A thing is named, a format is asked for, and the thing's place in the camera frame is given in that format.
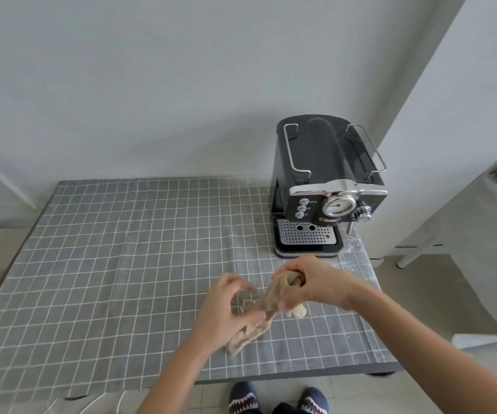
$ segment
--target person's left arm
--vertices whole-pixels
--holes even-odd
[[[266,318],[264,311],[233,315],[231,299],[241,289],[256,291],[252,284],[231,273],[224,273],[212,285],[190,337],[176,350],[136,414],[180,413],[210,355],[242,327]]]

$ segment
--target person's right arm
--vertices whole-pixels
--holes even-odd
[[[442,412],[497,413],[497,375],[379,289],[310,255],[288,261],[274,276],[285,270],[304,273],[306,283],[280,303],[282,310],[317,301],[356,311]]]

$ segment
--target pants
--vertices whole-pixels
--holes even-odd
[[[262,414],[260,410],[248,410],[243,414]],[[272,414],[307,414],[306,411],[301,410],[300,408],[293,407],[291,404],[287,404],[286,402],[282,402],[277,407],[273,409]]]

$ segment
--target person's left hand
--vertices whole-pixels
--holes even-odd
[[[197,322],[191,333],[191,340],[210,355],[225,346],[231,337],[248,324],[264,321],[265,311],[249,311],[240,315],[231,312],[231,299],[241,289],[256,292],[256,288],[239,276],[224,273],[212,285],[204,299]]]

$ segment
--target shark teeth design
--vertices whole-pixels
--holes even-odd
[[[253,410],[258,408],[258,402],[256,399],[256,395],[252,392],[249,392],[243,398],[239,400],[232,400],[228,406],[229,414],[239,414],[246,410]]]
[[[327,414],[327,411],[316,404],[315,401],[309,396],[304,399],[300,409],[310,414]]]

